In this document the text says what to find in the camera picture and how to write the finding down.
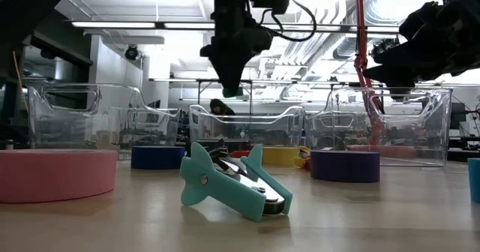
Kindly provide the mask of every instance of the mint green gripper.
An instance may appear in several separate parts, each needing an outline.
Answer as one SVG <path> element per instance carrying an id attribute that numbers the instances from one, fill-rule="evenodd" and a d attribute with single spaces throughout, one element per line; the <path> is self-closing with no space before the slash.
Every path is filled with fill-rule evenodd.
<path id="1" fill-rule="evenodd" d="M 250 179 L 255 182 L 258 178 L 262 179 L 285 199 L 282 212 L 288 215 L 293 195 L 262 168 L 262 156 L 262 146 L 256 145 L 250 155 L 242 157 L 241 161 L 247 167 Z M 192 143 L 191 157 L 184 157 L 181 161 L 180 177 L 185 180 L 181 194 L 183 205 L 193 206 L 206 197 L 212 197 L 252 221 L 262 220 L 266 196 L 218 172 L 209 153 L 199 143 Z"/>

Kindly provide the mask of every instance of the clear plastic container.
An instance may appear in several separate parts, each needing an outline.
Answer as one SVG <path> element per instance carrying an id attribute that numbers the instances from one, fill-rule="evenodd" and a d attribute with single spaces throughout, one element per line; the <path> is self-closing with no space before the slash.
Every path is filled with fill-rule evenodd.
<path id="1" fill-rule="evenodd" d="M 292 106 L 276 116 L 217 116 L 199 105 L 190 106 L 190 140 L 251 140 L 264 146 L 298 147 L 304 110 Z"/>
<path id="2" fill-rule="evenodd" d="M 307 146 L 379 152 L 383 166 L 444 167 L 451 101 L 444 88 L 335 90 L 306 118 Z"/>
<path id="3" fill-rule="evenodd" d="M 65 106 L 65 99 L 82 96 L 86 105 Z M 179 110 L 147 107 L 138 88 L 31 85 L 28 101 L 32 148 L 112 149 L 129 159 L 132 145 L 173 146 L 176 141 Z"/>

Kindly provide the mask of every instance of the wooden table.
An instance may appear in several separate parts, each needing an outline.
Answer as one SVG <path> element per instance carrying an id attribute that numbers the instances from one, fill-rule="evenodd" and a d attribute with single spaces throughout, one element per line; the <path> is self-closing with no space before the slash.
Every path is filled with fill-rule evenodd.
<path id="1" fill-rule="evenodd" d="M 254 223 L 213 199 L 182 207 L 178 172 L 120 162 L 112 193 L 0 205 L 0 251 L 480 251 L 480 205 L 470 203 L 465 164 L 383 167 L 380 184 L 268 171 L 293 192 L 292 209 Z"/>

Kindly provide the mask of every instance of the pink cylinder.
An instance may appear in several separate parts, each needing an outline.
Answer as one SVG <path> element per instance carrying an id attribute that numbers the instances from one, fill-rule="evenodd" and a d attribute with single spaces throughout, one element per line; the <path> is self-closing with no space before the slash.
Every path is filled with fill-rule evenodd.
<path id="1" fill-rule="evenodd" d="M 0 151 L 0 203 L 45 203 L 112 191 L 116 161 L 116 151 Z"/>

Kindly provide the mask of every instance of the ceiling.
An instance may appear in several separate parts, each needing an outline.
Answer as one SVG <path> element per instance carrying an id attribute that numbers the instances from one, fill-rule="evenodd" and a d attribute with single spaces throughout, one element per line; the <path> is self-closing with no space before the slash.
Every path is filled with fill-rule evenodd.
<path id="1" fill-rule="evenodd" d="M 307 6 L 322 24 L 356 24 L 354 0 L 297 0 Z M 368 25 L 399 26 L 413 11 L 425 2 L 441 0 L 364 0 L 365 20 Z M 162 21 L 210 22 L 214 10 L 213 0 L 62 0 L 56 9 L 71 20 L 96 21 Z M 252 9 L 253 17 L 260 21 L 263 9 Z M 283 23 L 305 23 L 311 18 L 296 5 L 290 5 Z M 270 16 L 266 23 L 275 23 Z M 171 71 L 175 77 L 216 77 L 208 59 L 200 58 L 200 48 L 208 44 L 212 31 L 167 30 L 86 30 L 103 36 L 106 44 L 125 48 L 138 43 L 146 54 L 153 44 L 163 44 L 169 53 Z M 306 35 L 286 33 L 289 36 Z M 388 35 L 372 35 L 369 43 Z M 356 51 L 354 34 L 317 33 L 304 43 L 275 38 L 270 50 L 254 58 L 244 72 L 244 78 L 290 80 L 327 80 L 336 76 L 340 81 L 353 81 L 353 57 Z"/>

